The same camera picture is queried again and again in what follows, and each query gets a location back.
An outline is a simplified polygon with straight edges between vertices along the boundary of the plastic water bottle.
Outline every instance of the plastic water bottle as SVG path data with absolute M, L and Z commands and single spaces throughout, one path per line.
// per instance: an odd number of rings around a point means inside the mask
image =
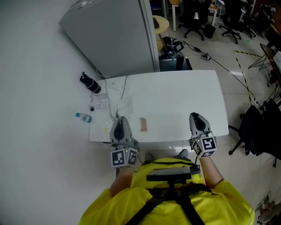
M 76 117 L 78 117 L 80 120 L 85 121 L 87 123 L 92 122 L 92 117 L 85 113 L 76 113 Z

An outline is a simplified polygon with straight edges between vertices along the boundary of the round wooden table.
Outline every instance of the round wooden table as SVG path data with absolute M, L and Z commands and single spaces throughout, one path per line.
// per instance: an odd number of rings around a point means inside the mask
M 160 40 L 156 39 L 157 49 L 159 51 L 164 47 L 164 49 L 167 50 L 167 47 L 161 36 L 161 33 L 168 29 L 169 21 L 162 16 L 153 16 L 153 18 L 155 18 L 159 24 L 159 28 L 155 28 L 155 34 L 159 35 L 159 38 L 160 38 Z

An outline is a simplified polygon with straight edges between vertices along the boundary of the tiled floor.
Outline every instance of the tiled floor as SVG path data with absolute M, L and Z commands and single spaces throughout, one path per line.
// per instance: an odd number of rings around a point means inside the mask
M 208 52 L 216 61 L 230 70 L 245 84 L 235 59 L 237 57 L 249 89 L 260 103 L 265 101 L 272 93 L 274 86 L 270 88 L 267 86 L 268 73 L 271 68 L 268 67 L 261 71 L 257 68 L 248 69 L 258 57 L 240 53 L 234 54 L 234 50 L 238 50 L 263 55 L 259 44 L 267 44 L 268 42 L 265 38 L 256 36 L 256 38 L 250 39 L 248 34 L 241 33 L 242 39 L 238 40 L 238 44 L 235 44 L 232 36 L 225 35 L 223 37 L 221 35 L 224 31 L 219 29 L 216 24 L 216 30 L 212 39 L 205 38 L 205 41 L 201 41 L 201 38 L 195 32 L 189 33 L 185 39 L 184 33 L 187 28 L 177 28 L 177 31 L 173 32 L 171 15 L 169 15 L 168 20 L 170 21 L 170 27 L 166 35 L 185 40 L 188 44 L 200 48 L 201 51 Z M 239 127 L 241 123 L 239 115 L 245 113 L 250 107 L 246 88 L 214 61 L 201 60 L 200 53 L 192 51 L 187 46 L 182 50 L 182 53 L 189 57 L 193 69 L 216 70 L 225 100 L 228 123 L 234 127 Z M 242 148 L 237 149 L 233 155 L 228 155 L 228 151 L 235 146 L 237 141 L 238 136 L 236 132 L 230 132 L 229 135 L 217 137 L 218 151 L 212 156 L 212 159 L 224 178 L 228 179 L 241 192 L 254 209 L 269 191 L 272 191 L 272 199 L 277 202 L 281 200 L 281 180 L 278 179 L 281 175 L 281 162 L 278 161 L 277 168 L 273 168 L 273 156 L 268 154 L 246 156 Z M 188 147 L 187 141 L 141 144 L 140 148 L 143 151 L 140 153 L 140 157 L 144 160 L 145 153 L 148 150 L 156 158 L 174 156 L 183 148 Z M 190 152 L 190 159 L 195 160 L 194 152 Z

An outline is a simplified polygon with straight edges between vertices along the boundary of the yellow shirt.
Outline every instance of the yellow shirt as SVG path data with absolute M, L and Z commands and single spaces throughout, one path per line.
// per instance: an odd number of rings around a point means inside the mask
M 159 159 L 156 162 L 184 162 L 178 159 Z M 168 187 L 166 182 L 146 181 L 146 175 L 154 169 L 182 167 L 184 164 L 155 164 L 141 166 L 134 175 L 130 188 L 112 198 L 110 190 L 102 194 L 83 214 L 79 225 L 124 225 L 152 198 L 145 188 Z M 189 182 L 204 184 L 200 174 L 192 175 Z M 190 195 L 191 203 L 206 225 L 251 225 L 255 213 L 243 196 L 229 183 L 222 181 L 209 192 L 199 191 Z M 175 201 L 164 201 L 156 206 L 139 223 L 142 225 L 180 224 L 190 225 L 181 206 Z

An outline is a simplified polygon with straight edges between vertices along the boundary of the black water bottle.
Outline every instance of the black water bottle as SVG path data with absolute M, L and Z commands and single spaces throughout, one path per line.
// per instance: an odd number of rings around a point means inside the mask
M 98 94 L 101 91 L 101 87 L 98 85 L 96 81 L 94 81 L 92 78 L 88 77 L 84 72 L 82 73 L 82 76 L 80 77 L 80 81 L 85 84 L 86 88 L 88 88 L 90 91 Z

